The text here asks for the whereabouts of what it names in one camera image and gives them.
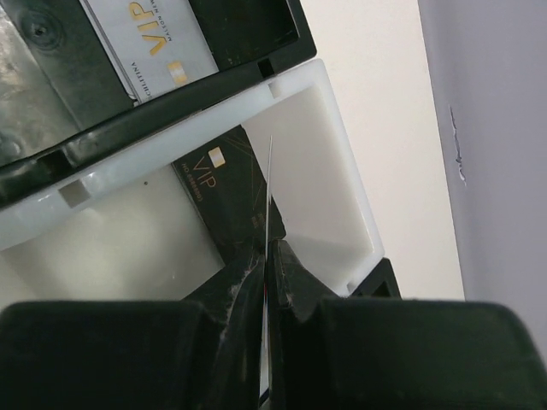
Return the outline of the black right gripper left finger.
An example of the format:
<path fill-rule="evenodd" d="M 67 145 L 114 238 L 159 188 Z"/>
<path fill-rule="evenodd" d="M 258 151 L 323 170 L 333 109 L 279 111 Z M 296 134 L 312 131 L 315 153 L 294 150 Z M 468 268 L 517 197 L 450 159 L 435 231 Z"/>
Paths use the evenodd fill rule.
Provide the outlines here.
<path fill-rule="evenodd" d="M 4 409 L 256 409 L 265 258 L 176 302 L 18 302 L 1 313 Z"/>

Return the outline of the dark grey card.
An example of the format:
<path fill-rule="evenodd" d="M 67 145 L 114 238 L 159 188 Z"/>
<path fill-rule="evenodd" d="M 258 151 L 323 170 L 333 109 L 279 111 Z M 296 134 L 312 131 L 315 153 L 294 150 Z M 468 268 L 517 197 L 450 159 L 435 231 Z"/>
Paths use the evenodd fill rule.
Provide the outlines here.
<path fill-rule="evenodd" d="M 272 166 L 272 157 L 273 157 L 273 136 L 269 137 L 269 146 L 268 146 L 268 166 L 267 174 L 265 177 L 266 182 L 266 217 L 265 217 L 265 244 L 264 244 L 264 255 L 265 255 L 265 269 L 264 269 L 264 303 L 263 303 L 263 318 L 262 318 L 262 361 L 261 361 L 261 376 L 260 376 L 260 387 L 266 387 L 266 389 L 261 392 L 259 398 L 259 409 L 268 409 L 268 397 L 269 397 L 269 335 L 268 335 L 268 252 L 269 252 L 269 242 L 270 242 L 270 226 L 271 226 L 271 166 Z"/>

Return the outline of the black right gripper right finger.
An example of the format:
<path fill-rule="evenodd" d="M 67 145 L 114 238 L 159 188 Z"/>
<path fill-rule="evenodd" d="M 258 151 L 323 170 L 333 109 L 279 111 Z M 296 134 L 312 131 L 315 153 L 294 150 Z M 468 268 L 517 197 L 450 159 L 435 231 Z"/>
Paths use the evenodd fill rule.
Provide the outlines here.
<path fill-rule="evenodd" d="M 483 302 L 340 297 L 274 240 L 266 269 L 273 409 L 543 409 L 523 322 Z"/>

